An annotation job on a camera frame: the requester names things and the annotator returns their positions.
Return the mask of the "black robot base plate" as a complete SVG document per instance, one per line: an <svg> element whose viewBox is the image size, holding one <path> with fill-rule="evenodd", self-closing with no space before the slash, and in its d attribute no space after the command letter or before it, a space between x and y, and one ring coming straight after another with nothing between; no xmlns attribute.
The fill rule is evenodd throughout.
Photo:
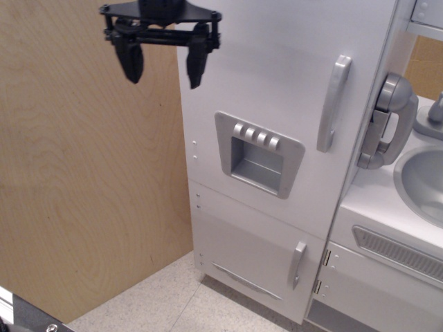
<svg viewBox="0 0 443 332"><path fill-rule="evenodd" d="M1 331L61 332L72 331L72 329L20 296L1 287Z"/></svg>

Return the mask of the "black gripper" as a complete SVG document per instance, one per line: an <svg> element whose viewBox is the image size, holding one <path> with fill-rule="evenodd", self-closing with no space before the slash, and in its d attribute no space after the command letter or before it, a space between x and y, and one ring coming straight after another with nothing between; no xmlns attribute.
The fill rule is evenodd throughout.
<svg viewBox="0 0 443 332"><path fill-rule="evenodd" d="M116 49L125 77L137 84L143 74L140 44L187 46L190 88L201 84L207 50L220 47L218 23L222 14L188 1L132 1L105 4L99 13L107 27L105 39Z"/></svg>

